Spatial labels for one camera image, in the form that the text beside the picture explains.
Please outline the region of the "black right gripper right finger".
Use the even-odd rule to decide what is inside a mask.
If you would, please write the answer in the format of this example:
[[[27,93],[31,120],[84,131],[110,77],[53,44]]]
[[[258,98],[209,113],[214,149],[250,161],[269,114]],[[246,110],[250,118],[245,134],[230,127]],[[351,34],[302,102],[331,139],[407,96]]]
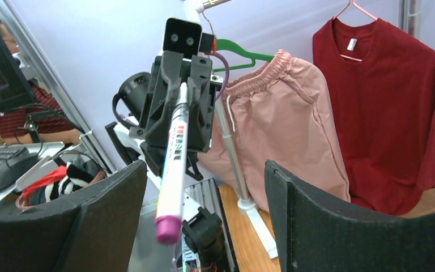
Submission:
[[[265,190],[282,271],[435,271],[435,213],[406,219],[368,210],[272,160]]]

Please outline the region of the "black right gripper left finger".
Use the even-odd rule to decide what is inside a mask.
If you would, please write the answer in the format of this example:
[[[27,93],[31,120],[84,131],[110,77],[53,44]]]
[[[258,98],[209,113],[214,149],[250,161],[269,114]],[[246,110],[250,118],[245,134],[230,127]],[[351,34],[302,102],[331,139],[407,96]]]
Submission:
[[[0,215],[0,271],[126,271],[146,185],[138,160],[64,197]]]

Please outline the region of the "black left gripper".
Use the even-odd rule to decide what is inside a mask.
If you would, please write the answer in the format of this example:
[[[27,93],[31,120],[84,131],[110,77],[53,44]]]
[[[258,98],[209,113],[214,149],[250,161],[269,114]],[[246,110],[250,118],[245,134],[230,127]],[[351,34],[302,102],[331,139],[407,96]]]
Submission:
[[[188,152],[210,149],[215,102],[211,71],[212,61],[206,57],[187,59],[182,53],[164,51],[155,58],[140,117],[140,128],[149,146],[166,148],[180,85],[186,83],[189,89]]]

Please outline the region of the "white purple whiteboard marker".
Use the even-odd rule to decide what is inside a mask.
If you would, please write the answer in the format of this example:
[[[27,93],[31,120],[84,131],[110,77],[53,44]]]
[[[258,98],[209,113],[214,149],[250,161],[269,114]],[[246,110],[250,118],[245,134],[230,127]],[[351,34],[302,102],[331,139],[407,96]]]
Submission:
[[[181,233],[189,122],[187,94],[187,83],[182,83],[170,122],[157,203],[156,241],[164,245],[176,244]]]

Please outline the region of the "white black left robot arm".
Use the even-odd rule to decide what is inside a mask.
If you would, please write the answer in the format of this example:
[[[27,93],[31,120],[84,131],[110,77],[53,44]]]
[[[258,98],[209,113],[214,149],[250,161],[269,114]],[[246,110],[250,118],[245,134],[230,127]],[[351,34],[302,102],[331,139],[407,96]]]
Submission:
[[[216,87],[212,61],[165,51],[151,72],[134,74],[114,95],[136,122],[120,119],[129,138],[139,142],[148,169],[159,178],[155,238],[163,245],[184,239],[204,267],[235,271],[235,256],[223,229],[224,219],[198,207],[186,217],[184,179],[196,167],[197,153],[210,148]]]

